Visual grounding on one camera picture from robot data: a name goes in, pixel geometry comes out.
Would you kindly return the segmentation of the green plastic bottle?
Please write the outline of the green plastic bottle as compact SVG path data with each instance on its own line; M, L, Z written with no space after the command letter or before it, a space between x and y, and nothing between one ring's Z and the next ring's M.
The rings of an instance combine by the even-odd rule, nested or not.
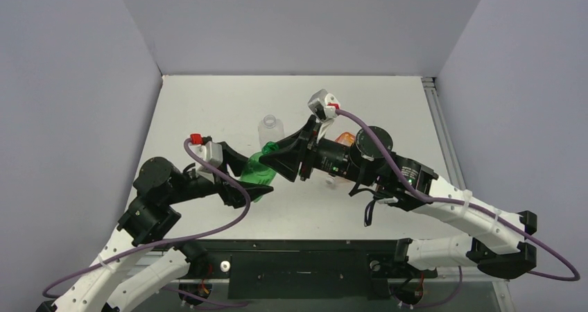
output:
M269 141L259 152L251 155L241 173L240 181L270 186L276 176L276 172L262 164L259 159L262 155L267 155L278 149L279 146L276 142Z

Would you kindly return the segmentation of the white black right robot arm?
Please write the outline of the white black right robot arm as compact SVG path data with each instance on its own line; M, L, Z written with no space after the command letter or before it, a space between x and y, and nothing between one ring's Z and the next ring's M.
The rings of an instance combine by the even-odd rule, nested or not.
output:
M460 190L433 169L392 150L382 128L362 128L352 144L320 137L322 124L310 117L296 133L262 155L262 164L289 181L322 171L353 183L350 196L369 193L364 223L371 225L376 204L429 216L459 231L441 239L401 239L391 256L400 275L439 267L475 267L499 279L515 279L537 265L537 250L527 237L537 229L531 211L503 212Z

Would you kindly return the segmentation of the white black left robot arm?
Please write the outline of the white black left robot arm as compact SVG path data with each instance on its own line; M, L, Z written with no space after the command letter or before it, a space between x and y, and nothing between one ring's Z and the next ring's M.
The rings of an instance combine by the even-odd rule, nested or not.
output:
M134 181L137 192L91 266L75 272L61 295L46 295L40 311L131 311L175 279L199 277L207 251L199 235L170 239L180 220L174 205L217 195L248 213L253 200L272 191L242 182L247 159L226 143L197 134L184 141L193 163L185 170L163 157L147 160Z

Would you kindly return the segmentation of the clear square plastic bottle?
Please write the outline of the clear square plastic bottle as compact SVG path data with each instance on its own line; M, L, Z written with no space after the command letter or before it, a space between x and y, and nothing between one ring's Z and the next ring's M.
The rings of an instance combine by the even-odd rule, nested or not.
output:
M272 114L265 115L258 124L259 144L263 148L268 142L278 142L285 137L284 125Z

